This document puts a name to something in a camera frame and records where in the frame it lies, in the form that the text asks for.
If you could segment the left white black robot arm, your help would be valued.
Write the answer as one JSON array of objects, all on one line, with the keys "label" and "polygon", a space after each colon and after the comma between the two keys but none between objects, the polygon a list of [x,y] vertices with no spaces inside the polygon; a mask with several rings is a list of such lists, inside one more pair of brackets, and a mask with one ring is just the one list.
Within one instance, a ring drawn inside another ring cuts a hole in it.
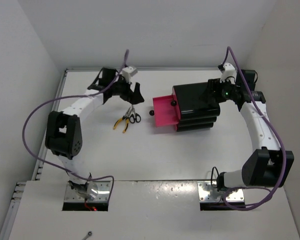
[{"label": "left white black robot arm", "polygon": [[125,115],[117,120],[114,126],[118,126],[121,121],[129,124],[131,118],[139,122],[141,117],[135,112],[134,106],[145,100],[139,83],[131,89],[131,79],[137,72],[134,66],[126,65],[121,71],[103,67],[87,87],[82,98],[62,111],[49,113],[45,146],[60,159],[64,168],[68,170],[70,187],[77,192],[86,192],[89,181],[92,179],[91,173],[85,171],[82,164],[75,160],[83,148],[81,124],[94,110],[104,105],[113,96],[118,96],[130,104]]}]

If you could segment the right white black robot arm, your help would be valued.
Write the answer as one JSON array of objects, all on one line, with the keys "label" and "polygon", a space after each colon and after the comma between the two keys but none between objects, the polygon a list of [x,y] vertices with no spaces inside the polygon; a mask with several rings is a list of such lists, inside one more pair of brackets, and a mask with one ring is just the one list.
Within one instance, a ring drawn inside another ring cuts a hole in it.
[{"label": "right white black robot arm", "polygon": [[239,76],[226,64],[220,68],[220,78],[210,79],[202,95],[211,104],[233,101],[242,115],[251,140],[253,153],[240,170],[222,172],[216,179],[218,191],[238,187],[281,188],[294,162],[292,151],[283,151],[278,137],[269,127],[266,98],[261,91],[248,92],[244,83],[232,83]]}]

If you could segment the black drawer cabinet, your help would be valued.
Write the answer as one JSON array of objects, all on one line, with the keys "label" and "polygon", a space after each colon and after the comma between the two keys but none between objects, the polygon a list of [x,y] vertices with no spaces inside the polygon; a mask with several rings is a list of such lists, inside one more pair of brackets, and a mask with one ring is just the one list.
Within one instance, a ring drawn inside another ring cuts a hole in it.
[{"label": "black drawer cabinet", "polygon": [[174,85],[172,94],[176,95],[175,106],[179,123],[179,132],[210,129],[220,115],[220,105],[208,105],[200,101],[204,91],[204,82]]}]

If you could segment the yellow handled pliers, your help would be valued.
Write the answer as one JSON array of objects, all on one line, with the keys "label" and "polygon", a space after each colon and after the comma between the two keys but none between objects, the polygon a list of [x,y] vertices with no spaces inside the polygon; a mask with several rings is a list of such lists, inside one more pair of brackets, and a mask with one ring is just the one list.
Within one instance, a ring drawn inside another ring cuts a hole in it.
[{"label": "yellow handled pliers", "polygon": [[122,133],[125,134],[126,131],[127,131],[127,129],[128,129],[128,127],[129,127],[130,114],[131,114],[131,112],[132,112],[132,107],[130,106],[130,107],[128,108],[128,110],[126,111],[126,113],[123,115],[123,117],[119,118],[119,119],[115,122],[115,124],[114,124],[114,126],[113,126],[113,130],[115,130],[115,129],[117,128],[117,126],[118,126],[121,122],[125,122],[124,129],[123,129],[123,131],[122,131]]}]

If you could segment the pink top drawer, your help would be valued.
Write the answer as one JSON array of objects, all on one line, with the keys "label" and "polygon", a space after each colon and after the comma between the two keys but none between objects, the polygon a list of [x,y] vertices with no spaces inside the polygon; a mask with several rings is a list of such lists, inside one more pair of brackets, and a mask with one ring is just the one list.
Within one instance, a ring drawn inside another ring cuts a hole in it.
[{"label": "pink top drawer", "polygon": [[176,95],[172,94],[171,97],[172,97],[172,99],[171,99],[170,105],[173,106],[173,107],[177,106],[178,105],[178,100],[177,100]]}]

